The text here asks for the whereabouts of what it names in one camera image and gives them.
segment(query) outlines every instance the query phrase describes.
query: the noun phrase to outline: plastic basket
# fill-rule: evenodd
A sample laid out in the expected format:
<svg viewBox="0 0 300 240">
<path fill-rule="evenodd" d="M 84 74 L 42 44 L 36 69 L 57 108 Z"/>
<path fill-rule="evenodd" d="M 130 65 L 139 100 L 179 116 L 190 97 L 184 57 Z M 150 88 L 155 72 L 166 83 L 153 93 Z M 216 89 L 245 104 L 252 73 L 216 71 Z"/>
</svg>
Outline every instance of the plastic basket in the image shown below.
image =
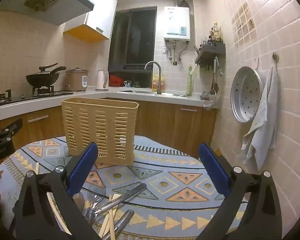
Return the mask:
<svg viewBox="0 0 300 240">
<path fill-rule="evenodd" d="M 98 163 L 129 166 L 134 161 L 136 102 L 69 98 L 61 102 L 69 154 L 98 145 Z"/>
</svg>

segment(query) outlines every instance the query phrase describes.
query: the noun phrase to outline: green bottle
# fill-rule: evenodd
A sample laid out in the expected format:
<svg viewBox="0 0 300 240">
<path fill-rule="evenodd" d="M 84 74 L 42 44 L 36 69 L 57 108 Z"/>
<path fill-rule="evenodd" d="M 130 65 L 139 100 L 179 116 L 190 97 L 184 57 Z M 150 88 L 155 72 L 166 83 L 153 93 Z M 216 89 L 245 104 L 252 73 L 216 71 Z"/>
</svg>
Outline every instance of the green bottle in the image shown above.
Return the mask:
<svg viewBox="0 0 300 240">
<path fill-rule="evenodd" d="M 189 66 L 188 68 L 188 79 L 187 79 L 187 96 L 191 96 L 192 95 L 192 75 L 190 75 L 190 72 L 192 71 L 192 67 Z"/>
</svg>

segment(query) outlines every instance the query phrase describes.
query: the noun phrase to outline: faucet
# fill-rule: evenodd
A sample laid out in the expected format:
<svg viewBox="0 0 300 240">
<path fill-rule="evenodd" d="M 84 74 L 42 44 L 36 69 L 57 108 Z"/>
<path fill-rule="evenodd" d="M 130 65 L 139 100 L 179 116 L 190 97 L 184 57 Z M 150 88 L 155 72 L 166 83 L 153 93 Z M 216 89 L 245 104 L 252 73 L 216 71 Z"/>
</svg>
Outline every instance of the faucet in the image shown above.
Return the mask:
<svg viewBox="0 0 300 240">
<path fill-rule="evenodd" d="M 145 69 L 147 68 L 147 66 L 149 64 L 156 64 L 159 68 L 159 84 L 158 84 L 158 88 L 157 88 L 157 95 L 161 95 L 161 67 L 159 65 L 159 63 L 155 62 L 155 61 L 149 61 L 146 65 L 145 65 Z"/>
</svg>

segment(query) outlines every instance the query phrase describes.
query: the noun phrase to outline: kitchen counter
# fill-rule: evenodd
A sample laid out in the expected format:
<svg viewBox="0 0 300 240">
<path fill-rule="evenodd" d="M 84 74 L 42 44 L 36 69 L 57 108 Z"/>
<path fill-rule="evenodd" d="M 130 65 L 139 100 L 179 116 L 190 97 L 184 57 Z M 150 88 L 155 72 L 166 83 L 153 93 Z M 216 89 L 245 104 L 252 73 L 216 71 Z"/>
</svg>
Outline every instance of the kitchen counter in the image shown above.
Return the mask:
<svg viewBox="0 0 300 240">
<path fill-rule="evenodd" d="M 212 102 L 200 100 L 200 94 L 194 94 L 191 97 L 180 98 L 174 96 L 166 95 L 154 95 L 154 94 L 140 94 L 140 93 L 122 93 L 119 91 L 124 90 L 140 90 L 140 91 L 151 91 L 151 89 L 138 89 L 138 88 L 109 88 L 109 91 L 82 91 L 74 92 L 72 95 L 51 97 L 51 98 L 38 98 L 23 102 L 17 102 L 12 104 L 7 104 L 0 106 L 0 120 L 7 119 L 13 116 L 26 114 L 42 109 L 47 109 L 55 106 L 61 106 L 61 101 L 71 97 L 82 97 L 82 98 L 117 98 L 117 99 L 128 99 L 128 100 L 139 100 L 139 101 L 150 101 L 158 103 L 169 103 L 185 106 L 199 106 L 210 107 Z"/>
</svg>

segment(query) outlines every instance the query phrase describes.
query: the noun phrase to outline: range hood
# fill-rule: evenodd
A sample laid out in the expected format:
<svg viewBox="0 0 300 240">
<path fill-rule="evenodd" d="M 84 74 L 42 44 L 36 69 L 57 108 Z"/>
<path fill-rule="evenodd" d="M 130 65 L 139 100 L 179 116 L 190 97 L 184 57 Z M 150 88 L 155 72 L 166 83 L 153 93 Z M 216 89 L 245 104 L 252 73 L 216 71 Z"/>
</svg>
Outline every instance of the range hood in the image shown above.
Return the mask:
<svg viewBox="0 0 300 240">
<path fill-rule="evenodd" d="M 2 0 L 0 10 L 27 14 L 43 21 L 61 25 L 93 10 L 89 0 Z"/>
</svg>

